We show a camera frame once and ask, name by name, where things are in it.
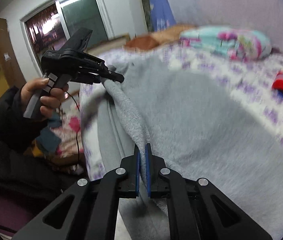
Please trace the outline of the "person's left forearm black sleeve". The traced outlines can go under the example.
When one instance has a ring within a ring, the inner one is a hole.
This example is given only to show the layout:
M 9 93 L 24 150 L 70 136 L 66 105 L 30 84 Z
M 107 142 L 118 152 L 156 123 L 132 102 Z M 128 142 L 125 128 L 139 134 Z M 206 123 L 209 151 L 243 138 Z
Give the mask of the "person's left forearm black sleeve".
M 24 154 L 48 122 L 23 116 L 21 90 L 9 88 L 0 97 L 0 176 L 10 172 L 12 154 Z

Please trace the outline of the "person's left hand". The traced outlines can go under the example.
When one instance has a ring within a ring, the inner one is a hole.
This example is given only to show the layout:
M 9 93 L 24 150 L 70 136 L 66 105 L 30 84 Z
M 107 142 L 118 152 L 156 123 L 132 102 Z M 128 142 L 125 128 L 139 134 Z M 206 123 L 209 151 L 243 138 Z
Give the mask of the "person's left hand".
M 24 112 L 27 105 L 38 89 L 44 89 L 48 85 L 49 78 L 35 78 L 28 81 L 21 89 L 21 109 Z M 40 113 L 44 119 L 51 118 L 54 110 L 59 108 L 62 101 L 65 99 L 65 93 L 68 92 L 69 85 L 66 83 L 63 88 L 53 88 L 49 96 L 42 96 L 40 101 L 42 106 Z

